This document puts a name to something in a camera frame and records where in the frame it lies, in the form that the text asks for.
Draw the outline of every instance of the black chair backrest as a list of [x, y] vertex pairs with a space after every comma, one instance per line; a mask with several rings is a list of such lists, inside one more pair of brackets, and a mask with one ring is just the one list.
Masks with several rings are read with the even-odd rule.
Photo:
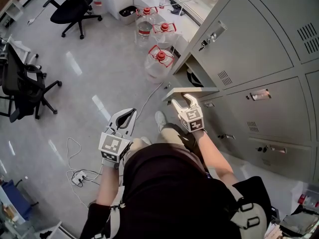
[[7, 62], [3, 67], [2, 90], [8, 96], [24, 97], [31, 102], [36, 102], [41, 97], [42, 89], [28, 82], [26, 65], [24, 65], [14, 48], [7, 43]]

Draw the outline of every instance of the office chair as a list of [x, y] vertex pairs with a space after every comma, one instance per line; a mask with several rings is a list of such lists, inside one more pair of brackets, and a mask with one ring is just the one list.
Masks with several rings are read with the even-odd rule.
[[80, 28], [80, 39], [84, 38], [82, 29], [82, 20], [87, 18], [98, 18], [99, 21], [102, 20], [101, 15], [91, 15], [92, 10], [90, 3], [93, 0], [66, 0], [63, 4], [59, 5], [55, 0], [48, 0], [43, 7], [47, 7], [49, 3], [53, 4], [57, 10], [51, 16], [51, 21], [56, 24], [67, 24], [70, 23], [67, 28], [62, 32], [62, 37], [65, 37], [65, 33], [69, 30], [75, 23], [79, 23]]
[[[53, 114], [57, 114], [49, 102], [44, 98], [44, 94], [55, 85], [62, 86], [61, 81], [55, 81], [45, 87], [44, 78], [46, 73], [42, 73], [34, 65], [25, 65], [20, 60], [14, 48], [7, 43], [1, 54], [0, 60], [4, 60], [2, 90], [8, 96], [14, 96], [15, 111], [10, 115], [10, 122], [22, 119], [24, 116], [32, 115], [35, 108], [35, 118], [38, 120], [40, 104], [48, 106]], [[36, 74], [36, 81], [29, 78], [27, 73]]]

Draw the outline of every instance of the forearm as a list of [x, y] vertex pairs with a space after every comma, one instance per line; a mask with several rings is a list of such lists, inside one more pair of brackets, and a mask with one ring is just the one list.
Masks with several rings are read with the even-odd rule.
[[96, 203], [111, 206], [119, 189], [119, 170], [103, 166], [102, 179]]
[[209, 138], [207, 133], [203, 130], [198, 130], [193, 132], [193, 135], [197, 141], [207, 168], [214, 168], [218, 177], [222, 181], [227, 181], [230, 184], [236, 183], [237, 180], [233, 175], [233, 169]]

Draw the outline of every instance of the white cable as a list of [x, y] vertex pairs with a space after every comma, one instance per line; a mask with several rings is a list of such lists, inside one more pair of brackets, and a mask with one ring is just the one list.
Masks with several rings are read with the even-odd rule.
[[[75, 154], [71, 155], [70, 157], [69, 157], [69, 139], [73, 140], [73, 141], [74, 141], [77, 145], [79, 145], [79, 147], [80, 147], [79, 151], [76, 152]], [[84, 203], [82, 202], [82, 200], [80, 199], [80, 197], [78, 196], [78, 194], [75, 193], [75, 191], [74, 191], [74, 189], [73, 189], [73, 185], [75, 185], [75, 184], [72, 182], [72, 178], [74, 177], [74, 175], [76, 175], [76, 174], [81, 170], [81, 171], [85, 171], [85, 172], [88, 172], [88, 173], [96, 174], [96, 176], [95, 176], [94, 178], [91, 178], [91, 177], [86, 176], [86, 178], [90, 179], [90, 180], [86, 180], [86, 181], [92, 182], [92, 181], [94, 181], [94, 180], [101, 174], [103, 165], [101, 165], [101, 168], [100, 168], [100, 170], [99, 170], [98, 173], [97, 173], [97, 172], [94, 172], [94, 171], [84, 170], [84, 169], [74, 169], [74, 168], [72, 168], [71, 165], [70, 165], [70, 159], [71, 159], [72, 157], [74, 157], [75, 155], [79, 154], [79, 153], [81, 152], [81, 150], [82, 150], [82, 146], [81, 146], [76, 140], [74, 140], [74, 139], [71, 138], [71, 137], [68, 137], [68, 138], [67, 138], [67, 140], [66, 140], [66, 158], [67, 158], [67, 160], [68, 160], [68, 166], [69, 166], [70, 170], [68, 170], [68, 171], [66, 172], [66, 177], [68, 178], [68, 182], [69, 182], [70, 185], [71, 185], [71, 188], [72, 188], [73, 193], [77, 196], [77, 198], [80, 200], [80, 202], [88, 209], [87, 205], [84, 204]]]
[[163, 84], [163, 82], [161, 84], [159, 84], [159, 86], [149, 95], [148, 99], [146, 100], [146, 102], [144, 103], [144, 105], [142, 106], [142, 109], [139, 113], [139, 115], [136, 117], [136, 120], [139, 118], [139, 116], [141, 115], [143, 109], [144, 109], [144, 106], [146, 105], [146, 103], [150, 100], [151, 96], [155, 93], [156, 90], [159, 89], [159, 87]]
[[46, 8], [46, 7], [44, 7], [44, 8], [42, 9], [42, 11], [41, 11], [35, 18], [30, 19], [30, 20], [27, 22], [27, 25], [30, 26], [32, 23], [34, 23], [35, 20], [36, 20], [36, 19], [41, 15], [41, 13], [45, 10], [45, 8]]

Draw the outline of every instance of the white sneaker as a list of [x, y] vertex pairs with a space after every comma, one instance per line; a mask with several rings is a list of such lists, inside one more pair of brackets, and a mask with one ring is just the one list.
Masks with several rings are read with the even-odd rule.
[[155, 121], [158, 124], [158, 129], [160, 133], [162, 128], [167, 124], [164, 113], [162, 113], [161, 111], [157, 111], [155, 113]]
[[151, 144], [152, 144], [151, 141], [150, 141], [147, 137], [145, 137], [145, 136], [142, 136], [142, 137], [141, 137], [141, 140], [142, 140], [143, 142], [145, 142], [147, 145], [151, 145]]

